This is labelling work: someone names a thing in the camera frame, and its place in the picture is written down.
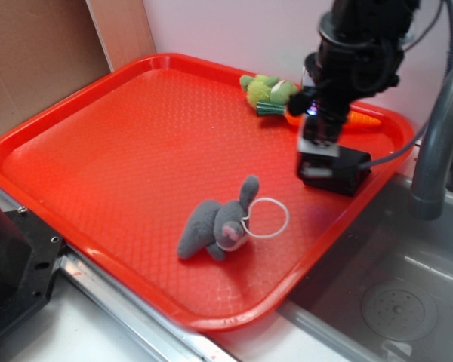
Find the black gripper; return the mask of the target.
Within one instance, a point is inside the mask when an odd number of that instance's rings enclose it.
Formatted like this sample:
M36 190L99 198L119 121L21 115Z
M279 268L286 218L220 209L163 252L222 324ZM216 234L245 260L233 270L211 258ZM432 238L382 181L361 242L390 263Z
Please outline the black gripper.
M334 176L332 165L341 153L337 142L349 110L350 101L336 78L303 68L300 90L288 101L288 111L302 117L297 140L300 178Z

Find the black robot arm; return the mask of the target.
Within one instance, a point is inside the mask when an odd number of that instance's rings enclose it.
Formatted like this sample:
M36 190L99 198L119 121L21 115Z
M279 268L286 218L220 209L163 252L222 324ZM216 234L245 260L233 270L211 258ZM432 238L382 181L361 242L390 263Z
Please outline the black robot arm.
M402 43L418 1L335 1L319 22L317 52L304 62L311 79L288 101L303 121L297 174L304 182L347 179L376 165L368 153L338 144L351 104L399 83Z

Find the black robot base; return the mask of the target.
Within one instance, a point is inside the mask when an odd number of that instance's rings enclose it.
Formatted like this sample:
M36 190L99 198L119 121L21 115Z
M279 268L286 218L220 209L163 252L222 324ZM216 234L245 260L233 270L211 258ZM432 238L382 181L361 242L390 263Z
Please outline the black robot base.
M0 208L0 338L51 298L63 237L33 212Z

